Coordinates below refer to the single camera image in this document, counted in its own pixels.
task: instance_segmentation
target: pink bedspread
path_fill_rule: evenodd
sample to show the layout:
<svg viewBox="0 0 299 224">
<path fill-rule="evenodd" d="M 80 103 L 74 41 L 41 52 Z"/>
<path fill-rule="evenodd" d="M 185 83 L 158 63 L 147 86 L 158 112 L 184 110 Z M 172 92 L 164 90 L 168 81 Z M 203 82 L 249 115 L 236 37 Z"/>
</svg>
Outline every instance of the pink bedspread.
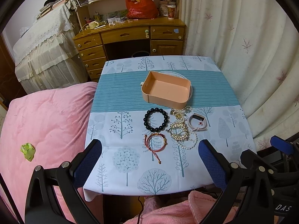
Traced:
<svg viewBox="0 0 299 224">
<path fill-rule="evenodd" d="M 0 137 L 0 172 L 23 219 L 35 166 L 58 167 L 84 150 L 96 88 L 97 83 L 88 82 L 39 91 L 11 102 Z M 36 148 L 32 162 L 20 151 L 27 142 Z M 66 218 L 74 222 L 61 192 L 56 193 Z M 102 206 L 96 208 L 100 213 Z"/>
</svg>

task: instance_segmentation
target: desk drawer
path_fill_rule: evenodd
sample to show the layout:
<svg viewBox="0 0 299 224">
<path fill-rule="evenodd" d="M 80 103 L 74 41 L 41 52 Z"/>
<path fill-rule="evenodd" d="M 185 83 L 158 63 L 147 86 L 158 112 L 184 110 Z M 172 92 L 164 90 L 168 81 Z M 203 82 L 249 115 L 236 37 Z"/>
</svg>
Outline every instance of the desk drawer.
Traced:
<svg viewBox="0 0 299 224">
<path fill-rule="evenodd" d="M 103 71 L 103 68 L 95 69 L 91 71 L 87 71 L 91 79 L 99 78 L 101 76 L 101 73 Z"/>
<path fill-rule="evenodd" d="M 79 52 L 82 61 L 105 57 L 103 46 L 97 46 L 89 49 L 84 49 Z"/>
<path fill-rule="evenodd" d="M 148 26 L 136 26 L 122 29 L 112 29 L 109 31 L 101 32 L 103 44 L 128 41 L 128 40 L 142 40 L 150 39 L 149 32 L 146 34 L 146 30 L 149 31 Z"/>
<path fill-rule="evenodd" d="M 107 61 L 106 57 L 102 57 L 102 58 L 97 58 L 92 60 L 86 60 L 83 63 L 86 67 L 86 70 L 94 70 L 94 69 L 103 68 L 106 61 Z"/>
<path fill-rule="evenodd" d="M 100 34 L 88 35 L 83 38 L 74 40 L 77 49 L 84 50 L 102 44 Z"/>
<path fill-rule="evenodd" d="M 185 27 L 151 26 L 150 34 L 153 40 L 183 40 Z"/>
</svg>

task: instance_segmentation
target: black cable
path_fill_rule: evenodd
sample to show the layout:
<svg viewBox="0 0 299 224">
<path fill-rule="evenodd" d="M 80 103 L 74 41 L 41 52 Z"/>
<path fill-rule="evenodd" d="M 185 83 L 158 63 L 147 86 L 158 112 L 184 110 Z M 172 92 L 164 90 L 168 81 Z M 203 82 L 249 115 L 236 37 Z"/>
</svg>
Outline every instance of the black cable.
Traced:
<svg viewBox="0 0 299 224">
<path fill-rule="evenodd" d="M 140 204 L 141 204 L 142 210 L 139 212 L 137 224 L 139 224 L 139 222 L 140 222 L 140 216 L 141 216 L 141 213 L 143 212 L 143 204 L 142 204 L 142 202 L 140 201 L 139 198 L 140 198 L 140 196 L 138 196 L 138 201 L 139 201 Z"/>
</svg>

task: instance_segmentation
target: plastic bag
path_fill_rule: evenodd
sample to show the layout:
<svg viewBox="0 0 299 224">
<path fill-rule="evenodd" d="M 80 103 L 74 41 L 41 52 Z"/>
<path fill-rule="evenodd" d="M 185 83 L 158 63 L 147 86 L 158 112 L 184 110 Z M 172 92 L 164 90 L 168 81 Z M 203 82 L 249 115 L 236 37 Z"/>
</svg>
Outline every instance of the plastic bag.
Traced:
<svg viewBox="0 0 299 224">
<path fill-rule="evenodd" d="M 153 0 L 139 0 L 139 3 L 135 3 L 131 0 L 126 0 L 128 9 L 128 18 L 143 18 L 152 19 L 156 18 L 159 14 Z"/>
</svg>

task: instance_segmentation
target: metal screw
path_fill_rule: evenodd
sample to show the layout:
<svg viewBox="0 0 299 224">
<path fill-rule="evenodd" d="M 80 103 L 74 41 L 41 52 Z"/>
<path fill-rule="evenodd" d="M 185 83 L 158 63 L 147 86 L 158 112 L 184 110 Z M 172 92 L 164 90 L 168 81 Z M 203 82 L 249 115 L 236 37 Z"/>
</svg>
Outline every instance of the metal screw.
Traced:
<svg viewBox="0 0 299 224">
<path fill-rule="evenodd" d="M 263 166 L 259 166 L 259 170 L 260 170 L 261 172 L 264 172 L 264 171 L 265 171 L 265 168 L 264 168 Z"/>
<path fill-rule="evenodd" d="M 239 165 L 235 162 L 232 162 L 231 167 L 237 169 L 239 167 Z"/>
<path fill-rule="evenodd" d="M 70 165 L 70 163 L 68 161 L 64 161 L 62 164 L 61 164 L 61 167 L 65 168 L 65 167 L 68 167 Z"/>
<path fill-rule="evenodd" d="M 39 170 L 41 170 L 41 166 L 40 165 L 37 165 L 35 168 L 34 168 L 34 170 L 37 172 L 37 171 L 39 171 Z"/>
</svg>

